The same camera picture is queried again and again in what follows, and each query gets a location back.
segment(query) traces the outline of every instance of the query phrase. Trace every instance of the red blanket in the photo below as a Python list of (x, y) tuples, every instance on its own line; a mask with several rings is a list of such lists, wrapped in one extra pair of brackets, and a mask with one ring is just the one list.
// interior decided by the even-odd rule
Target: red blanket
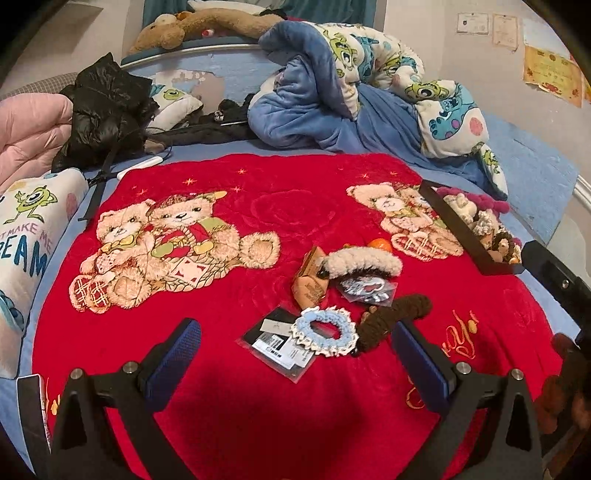
[[(140, 360), (193, 317), (202, 347), (156, 418), (200, 480), (395, 478), (438, 417), (387, 342), (359, 358), (317, 358), (298, 384), (235, 342), (279, 304), (297, 311), (290, 285), (313, 245), (376, 238), (402, 259), (396, 296), (433, 301), (417, 321), (426, 338), (480, 372), (521, 368), (535, 398), (559, 368), (541, 307), (518, 278), (478, 273), (413, 189), (420, 181), (387, 155), (229, 155), (131, 171), (75, 240), (41, 312), (33, 371), (47, 382), (50, 426), (73, 368)], [(361, 313), (334, 288), (328, 304)]]

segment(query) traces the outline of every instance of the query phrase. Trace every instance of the gray checkered fabric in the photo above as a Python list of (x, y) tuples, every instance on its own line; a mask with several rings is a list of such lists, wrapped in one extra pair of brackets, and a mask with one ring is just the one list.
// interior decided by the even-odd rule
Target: gray checkered fabric
[(19, 93), (59, 93), (65, 86), (73, 85), (77, 76), (78, 74), (76, 72), (64, 73), (48, 79), (39, 80), (38, 82), (29, 83), (24, 87), (17, 88), (12, 92), (0, 96), (0, 100), (18, 95)]

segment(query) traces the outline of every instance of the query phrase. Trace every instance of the pink polka dot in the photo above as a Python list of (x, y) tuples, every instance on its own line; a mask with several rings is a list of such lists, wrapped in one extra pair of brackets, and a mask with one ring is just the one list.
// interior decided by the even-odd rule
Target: pink polka dot
[(480, 120), (478, 120), (476, 117), (470, 118), (470, 132), (472, 132), (473, 135), (479, 137), (482, 135), (483, 130), (484, 126)]

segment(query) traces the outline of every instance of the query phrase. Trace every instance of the blue furry monster print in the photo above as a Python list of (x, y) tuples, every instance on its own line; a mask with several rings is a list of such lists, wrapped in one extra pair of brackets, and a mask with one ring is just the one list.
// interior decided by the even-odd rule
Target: blue furry monster print
[(365, 54), (363, 62), (357, 67), (357, 71), (359, 72), (359, 80), (366, 83), (374, 70), (374, 51), (371, 45), (378, 44), (379, 41), (369, 37), (358, 37), (357, 35), (352, 35), (352, 37), (361, 43)]
[(455, 135), (464, 121), (468, 110), (476, 108), (474, 98), (462, 85), (458, 85), (453, 97), (441, 100), (439, 116), (429, 122), (431, 135), (435, 140), (445, 140)]
[(400, 59), (400, 66), (408, 65), (414, 70), (414, 73), (418, 73), (417, 70), (417, 61), (412, 57), (402, 57)]

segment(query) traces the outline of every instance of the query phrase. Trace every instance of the brown scrunchie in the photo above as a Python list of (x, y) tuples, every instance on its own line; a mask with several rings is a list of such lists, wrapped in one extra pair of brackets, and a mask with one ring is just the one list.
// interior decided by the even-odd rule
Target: brown scrunchie
[(357, 325), (357, 350), (369, 352), (392, 331), (397, 321), (403, 318), (424, 317), (433, 304), (425, 295), (413, 294), (395, 299), (391, 307), (370, 307)]
[(503, 257), (503, 262), (509, 263), (511, 258), (513, 258), (513, 253), (515, 253), (515, 241), (513, 240), (513, 237), (509, 232), (499, 232), (495, 235), (492, 241), (491, 250), (498, 251), (499, 245), (501, 244), (501, 240), (507, 240), (507, 243), (509, 243), (509, 250), (507, 254)]

